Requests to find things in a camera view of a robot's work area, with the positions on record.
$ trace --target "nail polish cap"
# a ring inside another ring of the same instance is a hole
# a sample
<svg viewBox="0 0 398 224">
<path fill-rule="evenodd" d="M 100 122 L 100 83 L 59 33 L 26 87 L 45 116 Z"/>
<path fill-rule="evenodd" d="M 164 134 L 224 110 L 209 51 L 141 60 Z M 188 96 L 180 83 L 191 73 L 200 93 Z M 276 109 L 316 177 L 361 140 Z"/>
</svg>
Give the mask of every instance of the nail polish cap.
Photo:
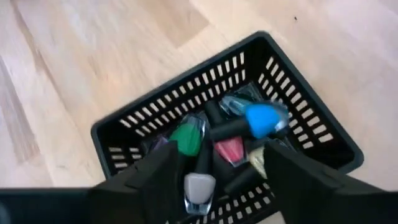
<svg viewBox="0 0 398 224">
<path fill-rule="evenodd" d="M 195 173 L 210 174 L 211 159 L 213 158 L 213 143 L 208 136 L 208 131 L 205 132 L 205 137 L 201 143 L 200 152 L 197 159 Z"/>
<path fill-rule="evenodd" d="M 249 165 L 233 180 L 225 185 L 224 191 L 227 195 L 235 195 L 257 185 L 259 181 L 262 180 L 263 179 L 257 170 L 253 166 Z"/>
<path fill-rule="evenodd" d="M 214 100 L 205 103 L 205 113 L 212 127 L 222 124 L 225 121 L 218 103 Z"/>
<path fill-rule="evenodd" d="M 273 133 L 276 125 L 281 120 L 278 111 L 272 105 L 267 104 L 247 106 L 245 117 L 252 135 L 257 139 Z"/>
<path fill-rule="evenodd" d="M 247 136 L 250 134 L 251 127 L 246 118 L 243 116 L 217 125 L 210 130 L 210 136 L 214 142 L 233 138 L 236 136 Z"/>
</svg>

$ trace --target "nail polish bottle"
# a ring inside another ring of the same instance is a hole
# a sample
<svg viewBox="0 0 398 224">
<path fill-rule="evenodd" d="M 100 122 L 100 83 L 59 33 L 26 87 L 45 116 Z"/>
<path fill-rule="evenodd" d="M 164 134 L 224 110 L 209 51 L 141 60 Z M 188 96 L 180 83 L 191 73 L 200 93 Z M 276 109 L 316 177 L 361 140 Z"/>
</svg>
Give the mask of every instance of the nail polish bottle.
<svg viewBox="0 0 398 224">
<path fill-rule="evenodd" d="M 213 100 L 206 102 L 205 113 L 209 120 L 210 126 L 213 128 L 224 122 L 220 107 Z M 241 136 L 234 136 L 229 139 L 217 141 L 215 142 L 214 148 L 222 158 L 224 158 L 234 167 L 237 167 L 240 164 L 248 161 L 246 152 L 243 148 L 243 140 Z"/>
<path fill-rule="evenodd" d="M 235 96 L 224 96 L 220 101 L 220 107 L 227 114 L 234 116 L 242 116 L 247 106 L 253 104 L 249 100 L 244 100 Z"/>
<path fill-rule="evenodd" d="M 210 175 L 213 146 L 205 137 L 198 155 L 195 171 L 184 178 L 184 203 L 188 214 L 207 215 L 213 202 L 216 179 Z"/>
<path fill-rule="evenodd" d="M 264 179 L 267 179 L 266 170 L 264 169 L 264 146 L 250 152 L 249 161 L 251 165 L 257 170 L 257 172 Z"/>
<path fill-rule="evenodd" d="M 185 206 L 184 177 L 187 172 L 195 168 L 195 161 L 200 151 L 205 124 L 204 120 L 188 114 L 181 120 L 180 124 L 169 137 L 169 142 L 177 142 L 178 149 L 175 180 L 170 180 L 175 181 L 177 186 L 175 189 L 178 195 L 175 199 L 176 203 L 178 203 L 177 215 L 186 214 L 185 209 L 183 209 Z"/>
<path fill-rule="evenodd" d="M 287 110 L 286 105 L 278 101 L 267 101 L 265 104 L 273 106 L 280 116 L 280 121 L 275 126 L 275 132 L 277 133 L 287 127 L 289 124 L 289 111 Z"/>
<path fill-rule="evenodd" d="M 186 156 L 195 157 L 200 150 L 201 140 L 205 131 L 205 121 L 193 115 L 186 115 L 169 140 L 176 140 L 178 151 Z"/>
<path fill-rule="evenodd" d="M 210 136 L 214 141 L 247 135 L 261 139 L 274 133 L 275 127 L 282 119 L 272 105 L 257 103 L 247 106 L 243 116 L 212 127 Z"/>
<path fill-rule="evenodd" d="M 152 144 L 150 145 L 150 152 L 153 152 L 155 150 L 158 150 L 158 148 L 160 148 L 161 146 L 167 144 L 169 142 L 169 140 L 167 140 L 166 137 L 164 137 L 163 135 L 159 135 L 157 136 L 154 141 L 152 142 Z"/>
</svg>

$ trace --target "wooden floor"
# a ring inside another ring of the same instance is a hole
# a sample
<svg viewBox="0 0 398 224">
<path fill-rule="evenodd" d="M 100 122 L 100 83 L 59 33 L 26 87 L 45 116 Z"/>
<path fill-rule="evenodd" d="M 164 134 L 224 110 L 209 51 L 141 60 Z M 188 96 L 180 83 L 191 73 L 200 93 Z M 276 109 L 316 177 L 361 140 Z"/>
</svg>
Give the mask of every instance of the wooden floor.
<svg viewBox="0 0 398 224">
<path fill-rule="evenodd" d="M 398 190 L 394 0 L 1 0 L 0 186 L 104 180 L 106 114 L 266 30 L 364 151 L 351 175 Z"/>
</svg>

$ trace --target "light wood surface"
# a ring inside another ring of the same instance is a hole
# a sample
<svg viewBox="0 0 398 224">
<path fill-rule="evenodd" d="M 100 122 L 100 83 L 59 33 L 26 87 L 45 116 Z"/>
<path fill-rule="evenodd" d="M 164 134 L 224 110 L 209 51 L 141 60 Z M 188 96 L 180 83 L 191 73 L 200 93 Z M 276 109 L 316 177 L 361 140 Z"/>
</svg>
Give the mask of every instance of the light wood surface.
<svg viewBox="0 0 398 224">
<path fill-rule="evenodd" d="M 394 0 L 1 0 L 0 186 L 91 186 L 106 114 L 257 31 L 271 33 L 398 190 Z"/>
</svg>

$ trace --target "basket slot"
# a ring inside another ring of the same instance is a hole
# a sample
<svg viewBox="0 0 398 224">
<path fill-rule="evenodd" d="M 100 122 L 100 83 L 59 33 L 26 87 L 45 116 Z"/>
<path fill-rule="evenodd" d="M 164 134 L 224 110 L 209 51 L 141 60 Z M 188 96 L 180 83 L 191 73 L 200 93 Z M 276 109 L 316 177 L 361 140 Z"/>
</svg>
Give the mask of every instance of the basket slot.
<svg viewBox="0 0 398 224">
<path fill-rule="evenodd" d="M 188 100 L 188 105 L 191 107 L 191 109 L 195 109 L 195 104 L 193 104 L 192 100 Z"/>
<path fill-rule="evenodd" d="M 138 120 L 131 115 L 128 115 L 127 119 L 130 120 L 131 122 L 133 122 L 134 124 L 138 124 Z"/>
<path fill-rule="evenodd" d="M 152 108 L 154 113 L 159 112 L 159 105 L 156 105 L 155 103 L 149 103 L 149 107 Z"/>
<path fill-rule="evenodd" d="M 308 139 L 308 135 L 307 134 L 302 134 L 297 139 L 298 139 L 299 142 L 302 142 L 302 141 Z"/>
<path fill-rule="evenodd" d="M 126 128 L 131 128 L 131 124 L 125 121 L 124 119 L 120 119 L 119 122 L 123 124 Z"/>
<path fill-rule="evenodd" d="M 162 127 L 164 124 L 160 121 L 159 118 L 155 118 L 154 121 L 157 123 L 158 126 Z"/>
<path fill-rule="evenodd" d="M 313 147 L 313 143 L 311 141 L 308 141 L 306 143 L 303 143 L 302 146 L 304 149 L 309 149 L 309 148 Z"/>
<path fill-rule="evenodd" d="M 319 117 L 318 116 L 314 116 L 311 120 L 307 121 L 307 125 L 308 125 L 308 127 L 311 127 L 314 124 L 317 124 L 319 122 L 320 122 Z"/>
<path fill-rule="evenodd" d="M 328 133 L 327 128 L 324 124 L 319 124 L 318 126 L 315 126 L 312 129 L 312 132 L 316 135 L 316 136 L 322 136 Z"/>
<path fill-rule="evenodd" d="M 164 103 L 164 100 L 162 99 L 157 99 L 155 102 L 155 105 L 161 110 L 162 108 L 166 108 L 166 104 Z"/>
<path fill-rule="evenodd" d="M 191 81 L 187 82 L 188 91 L 193 90 L 193 84 Z"/>
<path fill-rule="evenodd" d="M 273 93 L 273 91 L 274 91 L 274 87 L 273 87 L 271 84 L 268 85 L 268 89 L 267 89 L 267 91 L 266 91 L 267 96 L 271 96 L 271 94 Z"/>
<path fill-rule="evenodd" d="M 295 102 L 297 102 L 297 100 L 299 100 L 301 98 L 301 94 L 299 92 L 297 92 L 291 99 L 290 102 L 292 102 L 293 104 Z"/>
<path fill-rule="evenodd" d="M 206 72 L 205 72 L 205 73 L 202 73 L 201 79 L 203 80 L 203 82 L 204 82 L 206 85 L 208 85 L 209 82 L 210 82 L 210 81 L 209 81 L 209 78 L 207 77 Z"/>
<path fill-rule="evenodd" d="M 230 71 L 231 71 L 231 61 L 230 61 L 230 59 L 228 59 L 228 60 L 226 60 L 225 62 L 224 62 L 224 66 L 225 66 L 225 70 L 226 70 L 226 73 L 229 73 Z"/>
<path fill-rule="evenodd" d="M 328 134 L 326 134 L 326 135 L 321 136 L 321 137 L 318 138 L 318 140 L 319 140 L 320 142 L 327 142 L 327 141 L 330 141 L 330 140 L 332 140 L 332 139 L 333 139 L 333 135 L 330 134 L 330 133 L 328 133 Z"/>
<path fill-rule="evenodd" d="M 160 117 L 162 118 L 162 120 L 164 122 L 166 122 L 166 123 L 170 122 L 170 118 L 166 114 L 162 114 Z"/>
<path fill-rule="evenodd" d="M 233 68 L 238 67 L 238 57 L 237 56 L 232 57 L 232 67 Z"/>
<path fill-rule="evenodd" d="M 187 93 L 187 91 L 186 91 L 186 89 L 185 89 L 185 87 L 184 87 L 183 85 L 180 86 L 180 87 L 177 89 L 177 91 L 180 93 L 180 95 L 184 95 L 184 94 Z"/>
<path fill-rule="evenodd" d="M 311 116 L 315 116 L 315 113 L 310 107 L 305 107 L 303 108 L 303 113 L 301 114 L 301 117 L 306 120 L 307 118 L 311 118 Z"/>
<path fill-rule="evenodd" d="M 298 127 L 296 127 L 296 128 L 293 130 L 293 133 L 294 133 L 294 134 L 300 134 L 301 132 L 303 132 L 303 128 L 302 128 L 301 126 L 298 126 Z"/>
<path fill-rule="evenodd" d="M 245 71 L 245 69 L 242 69 L 242 81 L 245 81 L 246 80 L 246 71 Z"/>
<path fill-rule="evenodd" d="M 226 87 L 226 82 L 225 82 L 225 80 L 223 80 L 222 82 L 221 82 L 221 86 L 223 87 L 223 92 L 225 92 L 226 90 L 227 90 L 227 87 Z"/>
<path fill-rule="evenodd" d="M 181 93 L 178 93 L 177 90 L 172 90 L 172 100 L 176 100 L 180 97 Z"/>
<path fill-rule="evenodd" d="M 188 107 L 187 107 L 187 105 L 185 103 L 182 103 L 181 107 L 183 108 L 184 113 L 188 113 L 189 112 L 189 109 L 188 109 Z"/>
<path fill-rule="evenodd" d="M 195 102 L 197 103 L 198 106 L 200 106 L 200 105 L 202 104 L 202 102 L 201 102 L 201 100 L 200 100 L 200 98 L 199 98 L 198 95 L 196 95 L 196 96 L 194 97 L 194 99 L 195 99 Z"/>
<path fill-rule="evenodd" d="M 168 107 L 168 105 L 170 105 L 170 103 L 172 102 L 172 98 L 170 97 L 170 95 L 168 94 L 168 93 L 166 93 L 164 96 L 163 96 L 163 99 L 165 99 L 165 104 L 166 104 L 166 107 Z"/>
<path fill-rule="evenodd" d="M 201 82 L 200 82 L 200 78 L 199 78 L 199 77 L 195 77 L 195 78 L 194 78 L 194 81 L 195 81 L 194 83 L 196 84 L 197 87 L 199 87 L 199 86 L 201 85 Z"/>
<path fill-rule="evenodd" d="M 202 99 L 203 99 L 204 102 L 206 102 L 206 101 L 209 100 L 209 96 L 208 96 L 208 94 L 207 94 L 205 91 L 203 91 L 203 92 L 201 93 L 201 97 L 202 97 Z"/>
<path fill-rule="evenodd" d="M 280 80 L 282 79 L 282 77 L 283 77 L 284 75 L 285 75 L 285 72 L 284 72 L 283 70 L 281 70 L 281 71 L 279 72 L 278 76 L 276 76 L 275 82 L 276 82 L 276 83 L 279 83 Z"/>
<path fill-rule="evenodd" d="M 144 112 L 144 114 L 148 115 L 148 117 L 153 115 L 152 112 L 146 107 L 143 107 L 141 110 Z"/>
<path fill-rule="evenodd" d="M 258 84 L 261 84 L 263 80 L 264 80 L 264 74 L 261 73 L 258 79 Z"/>
<path fill-rule="evenodd" d="M 152 121 L 149 121 L 149 122 L 148 122 L 148 126 L 149 126 L 153 131 L 156 131 L 156 130 L 157 130 L 157 126 L 156 126 Z"/>
<path fill-rule="evenodd" d="M 239 53 L 239 61 L 241 62 L 241 65 L 244 65 L 244 52 Z"/>
<path fill-rule="evenodd" d="M 222 77 L 225 73 L 226 70 L 223 68 L 221 64 L 217 65 L 217 69 L 215 69 L 215 73 L 217 77 Z"/>
<path fill-rule="evenodd" d="M 239 82 L 240 82 L 240 80 L 239 80 L 239 72 L 235 73 L 234 80 L 235 80 L 235 84 L 238 85 Z"/>
<path fill-rule="evenodd" d="M 266 90 L 268 84 L 269 84 L 268 79 L 265 79 L 265 81 L 264 81 L 264 83 L 262 84 L 261 88 L 262 88 L 263 90 Z"/>
<path fill-rule="evenodd" d="M 269 70 L 269 68 L 271 67 L 272 63 L 274 61 L 273 56 L 269 57 L 268 62 L 266 64 L 266 69 Z"/>
<path fill-rule="evenodd" d="M 173 111 L 168 111 L 167 114 L 172 118 L 172 119 L 177 119 L 176 115 L 173 113 Z"/>
<path fill-rule="evenodd" d="M 215 85 L 215 90 L 216 90 L 214 92 L 215 96 L 218 96 L 221 94 L 221 88 L 218 86 L 218 84 Z"/>
<path fill-rule="evenodd" d="M 142 125 L 141 129 L 144 130 L 146 133 L 150 134 L 152 131 L 149 130 L 149 128 L 147 128 L 147 126 Z"/>
<path fill-rule="evenodd" d="M 140 129 L 136 129 L 134 130 L 137 134 L 139 134 L 142 137 L 145 137 L 146 135 L 140 130 Z"/>
<path fill-rule="evenodd" d="M 214 98 L 216 91 L 211 87 L 208 89 L 210 99 Z"/>
<path fill-rule="evenodd" d="M 232 88 L 232 87 L 234 86 L 234 84 L 235 84 L 235 83 L 232 81 L 232 78 L 233 78 L 233 77 L 229 77 L 229 78 L 228 78 L 228 86 L 229 86 L 229 88 Z"/>
<path fill-rule="evenodd" d="M 181 110 L 178 106 L 176 106 L 176 107 L 174 108 L 174 111 L 175 111 L 179 116 L 182 116 L 182 115 L 183 115 L 182 110 Z"/>
<path fill-rule="evenodd" d="M 274 76 L 274 75 L 277 73 L 278 69 L 279 69 L 278 63 L 274 63 L 274 64 L 272 65 L 272 70 L 271 70 L 271 72 L 270 72 L 271 76 Z"/>
<path fill-rule="evenodd" d="M 305 108 L 308 108 L 308 103 L 306 100 L 301 101 L 300 103 L 298 103 L 298 105 L 296 106 L 296 110 L 297 111 L 305 111 Z"/>
<path fill-rule="evenodd" d="M 281 89 L 281 90 L 286 89 L 286 86 L 287 86 L 289 83 L 290 83 L 290 79 L 289 79 L 288 77 L 285 77 L 285 78 L 283 79 L 283 81 L 281 81 L 280 89 Z"/>
<path fill-rule="evenodd" d="M 210 77 L 209 77 L 210 83 L 213 83 L 218 78 L 217 68 L 210 69 L 209 74 L 210 74 Z"/>
<path fill-rule="evenodd" d="M 288 88 L 286 88 L 286 92 L 285 95 L 288 97 L 294 96 L 297 91 L 296 91 L 296 87 L 294 85 L 290 85 Z"/>
<path fill-rule="evenodd" d="M 274 94 L 272 94 L 272 96 L 271 96 L 271 101 L 277 100 L 277 97 L 278 97 L 278 93 L 275 91 Z"/>
</svg>

